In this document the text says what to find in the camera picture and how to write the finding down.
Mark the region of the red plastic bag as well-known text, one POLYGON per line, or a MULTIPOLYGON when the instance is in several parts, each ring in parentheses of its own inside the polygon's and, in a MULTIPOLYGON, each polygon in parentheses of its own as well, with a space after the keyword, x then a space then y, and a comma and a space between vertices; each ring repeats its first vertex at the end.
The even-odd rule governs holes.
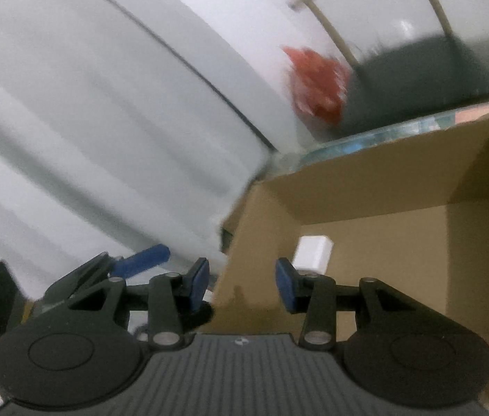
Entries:
POLYGON ((282 51, 292 63, 289 84, 295 111, 337 127, 347 100, 349 67, 308 48, 284 46, 282 51))

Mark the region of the grey window curtain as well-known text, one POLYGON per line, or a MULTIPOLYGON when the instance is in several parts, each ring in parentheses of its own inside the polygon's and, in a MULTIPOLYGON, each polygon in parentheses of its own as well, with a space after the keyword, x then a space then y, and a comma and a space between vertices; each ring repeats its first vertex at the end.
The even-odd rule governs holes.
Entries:
POLYGON ((0 0, 0 259, 41 295, 162 243, 222 269, 221 225, 292 112, 179 0, 0 0))

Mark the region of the small white box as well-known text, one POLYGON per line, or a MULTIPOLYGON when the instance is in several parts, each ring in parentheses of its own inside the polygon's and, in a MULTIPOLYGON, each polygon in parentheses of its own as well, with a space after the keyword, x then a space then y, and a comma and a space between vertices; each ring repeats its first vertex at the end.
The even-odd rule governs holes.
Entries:
POLYGON ((334 242, 326 236, 300 237, 294 252, 295 269, 324 275, 331 257, 334 242))

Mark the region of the colourful patterned floor mat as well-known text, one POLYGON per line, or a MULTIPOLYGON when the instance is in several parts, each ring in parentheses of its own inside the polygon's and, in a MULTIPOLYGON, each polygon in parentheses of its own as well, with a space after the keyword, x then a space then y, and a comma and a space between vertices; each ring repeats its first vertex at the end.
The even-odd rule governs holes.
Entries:
POLYGON ((398 141, 403 138, 444 131, 462 123, 476 121, 489 115, 489 104, 459 111, 428 115, 424 118, 403 122, 374 131, 367 131, 348 138, 335 140, 305 153, 296 163, 295 171, 303 167, 346 156, 366 148, 398 141))

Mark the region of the brown cardboard box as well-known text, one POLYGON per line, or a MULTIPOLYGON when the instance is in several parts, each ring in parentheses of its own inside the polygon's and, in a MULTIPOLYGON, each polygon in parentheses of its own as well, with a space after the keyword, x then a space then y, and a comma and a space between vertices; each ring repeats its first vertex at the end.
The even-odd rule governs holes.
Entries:
POLYGON ((300 237, 325 236, 337 283, 377 278, 489 344, 489 115, 256 183, 226 226, 211 333, 299 333, 276 260, 300 237))

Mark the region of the wooden chair black seat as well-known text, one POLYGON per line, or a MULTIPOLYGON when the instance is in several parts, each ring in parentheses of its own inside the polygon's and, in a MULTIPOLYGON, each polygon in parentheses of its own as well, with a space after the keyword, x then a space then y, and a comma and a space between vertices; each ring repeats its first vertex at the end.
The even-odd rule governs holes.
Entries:
POLYGON ((308 8, 352 67, 341 121, 329 132, 344 138, 423 115, 489 101, 489 70, 453 34, 439 0, 428 0, 443 33, 358 61, 314 0, 290 0, 308 8))

